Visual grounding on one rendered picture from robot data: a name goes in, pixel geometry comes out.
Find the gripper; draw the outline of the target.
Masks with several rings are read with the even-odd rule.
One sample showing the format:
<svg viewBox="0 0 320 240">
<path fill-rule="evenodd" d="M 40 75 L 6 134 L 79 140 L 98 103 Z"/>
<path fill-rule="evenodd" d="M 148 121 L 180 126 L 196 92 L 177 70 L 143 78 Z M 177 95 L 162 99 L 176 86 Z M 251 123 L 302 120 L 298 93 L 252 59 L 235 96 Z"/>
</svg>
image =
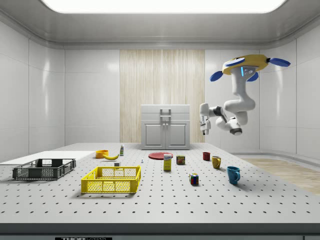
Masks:
<svg viewBox="0 0 320 240">
<path fill-rule="evenodd" d="M 210 129 L 211 129 L 211 121 L 210 120 L 200 121 L 200 130 L 202 131 L 203 135 L 208 135 Z"/>
</svg>

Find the white cabinet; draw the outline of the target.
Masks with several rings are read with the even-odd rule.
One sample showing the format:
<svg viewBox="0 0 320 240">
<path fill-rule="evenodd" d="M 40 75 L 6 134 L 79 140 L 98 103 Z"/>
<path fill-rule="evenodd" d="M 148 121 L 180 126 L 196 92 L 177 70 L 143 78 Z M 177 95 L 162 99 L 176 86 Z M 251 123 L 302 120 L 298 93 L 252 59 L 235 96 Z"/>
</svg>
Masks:
<svg viewBox="0 0 320 240">
<path fill-rule="evenodd" d="M 188 104 L 142 104 L 143 150 L 188 150 L 190 106 Z"/>
</svg>

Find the yellow and white box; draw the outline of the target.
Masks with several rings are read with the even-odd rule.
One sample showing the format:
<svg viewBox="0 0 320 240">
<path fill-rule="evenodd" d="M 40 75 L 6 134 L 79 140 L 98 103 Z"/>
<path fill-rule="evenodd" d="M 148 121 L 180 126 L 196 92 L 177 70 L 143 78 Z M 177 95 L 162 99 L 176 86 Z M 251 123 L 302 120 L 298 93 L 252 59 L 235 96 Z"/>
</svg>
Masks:
<svg viewBox="0 0 320 240">
<path fill-rule="evenodd" d="M 163 170 L 164 171 L 171 171 L 172 157 L 173 157 L 173 155 L 171 153 L 166 153 L 163 155 Z"/>
</svg>

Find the blue mug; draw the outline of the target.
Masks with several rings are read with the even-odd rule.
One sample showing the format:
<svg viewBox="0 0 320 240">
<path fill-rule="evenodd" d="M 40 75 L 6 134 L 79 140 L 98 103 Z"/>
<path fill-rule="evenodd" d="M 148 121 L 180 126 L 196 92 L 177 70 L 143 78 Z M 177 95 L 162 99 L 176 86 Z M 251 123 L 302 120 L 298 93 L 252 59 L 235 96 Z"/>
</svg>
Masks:
<svg viewBox="0 0 320 240">
<path fill-rule="evenodd" d="M 233 185 L 237 185 L 238 181 L 241 178 L 240 169 L 235 166 L 228 166 L 227 167 L 227 174 L 228 174 L 228 178 L 229 178 L 229 183 L 233 184 Z"/>
</svg>

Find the red plate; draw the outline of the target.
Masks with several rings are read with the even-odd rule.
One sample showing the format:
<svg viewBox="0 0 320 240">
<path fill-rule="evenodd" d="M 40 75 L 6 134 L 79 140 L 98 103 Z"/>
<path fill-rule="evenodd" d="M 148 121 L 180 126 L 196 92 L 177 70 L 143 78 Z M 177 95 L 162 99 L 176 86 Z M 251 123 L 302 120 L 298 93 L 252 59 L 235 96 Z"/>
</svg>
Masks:
<svg viewBox="0 0 320 240">
<path fill-rule="evenodd" d="M 148 158 L 153 160 L 164 160 L 165 155 L 169 155 L 171 158 L 173 157 L 173 154 L 170 152 L 152 152 L 148 155 Z"/>
</svg>

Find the drone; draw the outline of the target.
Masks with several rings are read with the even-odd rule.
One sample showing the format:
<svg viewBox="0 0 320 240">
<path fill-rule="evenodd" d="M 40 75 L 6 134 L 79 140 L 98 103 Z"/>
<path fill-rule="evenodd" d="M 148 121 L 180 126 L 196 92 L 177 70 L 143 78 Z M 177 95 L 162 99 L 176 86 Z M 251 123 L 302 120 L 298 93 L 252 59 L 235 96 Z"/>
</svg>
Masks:
<svg viewBox="0 0 320 240">
<path fill-rule="evenodd" d="M 281 58 L 268 58 L 263 54 L 249 54 L 240 57 L 233 58 L 229 61 L 226 61 L 223 64 L 223 68 L 221 71 L 215 72 L 211 77 L 210 81 L 214 82 L 222 77 L 223 74 L 231 75 L 231 69 L 236 67 L 243 66 L 253 66 L 256 67 L 256 71 L 260 71 L 264 69 L 269 63 L 281 66 L 288 67 L 290 66 L 290 62 Z"/>
</svg>

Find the yellow basket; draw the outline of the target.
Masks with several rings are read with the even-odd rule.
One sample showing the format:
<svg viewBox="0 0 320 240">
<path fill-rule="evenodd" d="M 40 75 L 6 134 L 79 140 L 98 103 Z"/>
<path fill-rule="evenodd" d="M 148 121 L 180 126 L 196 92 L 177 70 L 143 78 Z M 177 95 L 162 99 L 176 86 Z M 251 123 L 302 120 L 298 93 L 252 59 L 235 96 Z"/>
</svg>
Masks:
<svg viewBox="0 0 320 240">
<path fill-rule="evenodd" d="M 81 179 L 82 193 L 136 193 L 141 180 L 138 166 L 98 166 Z"/>
</svg>

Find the dark grey basket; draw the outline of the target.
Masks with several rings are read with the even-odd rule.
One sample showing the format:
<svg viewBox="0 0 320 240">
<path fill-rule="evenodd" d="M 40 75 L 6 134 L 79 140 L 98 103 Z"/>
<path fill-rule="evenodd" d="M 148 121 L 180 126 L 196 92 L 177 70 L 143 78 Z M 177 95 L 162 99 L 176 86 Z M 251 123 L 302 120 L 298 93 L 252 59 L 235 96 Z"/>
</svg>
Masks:
<svg viewBox="0 0 320 240">
<path fill-rule="evenodd" d="M 75 158 L 38 158 L 14 167 L 12 177 L 15 180 L 57 180 L 75 167 Z"/>
</svg>

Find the white board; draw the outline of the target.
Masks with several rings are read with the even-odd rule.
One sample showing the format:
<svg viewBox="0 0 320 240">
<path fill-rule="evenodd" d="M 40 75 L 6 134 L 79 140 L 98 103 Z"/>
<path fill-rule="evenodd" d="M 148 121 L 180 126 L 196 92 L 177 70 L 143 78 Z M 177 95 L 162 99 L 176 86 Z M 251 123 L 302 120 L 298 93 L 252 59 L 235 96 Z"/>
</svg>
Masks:
<svg viewBox="0 0 320 240">
<path fill-rule="evenodd" d="M 79 160 L 85 156 L 92 154 L 93 151 L 43 151 L 13 160 L 1 162 L 3 165 L 22 165 L 37 159 L 76 159 Z"/>
</svg>

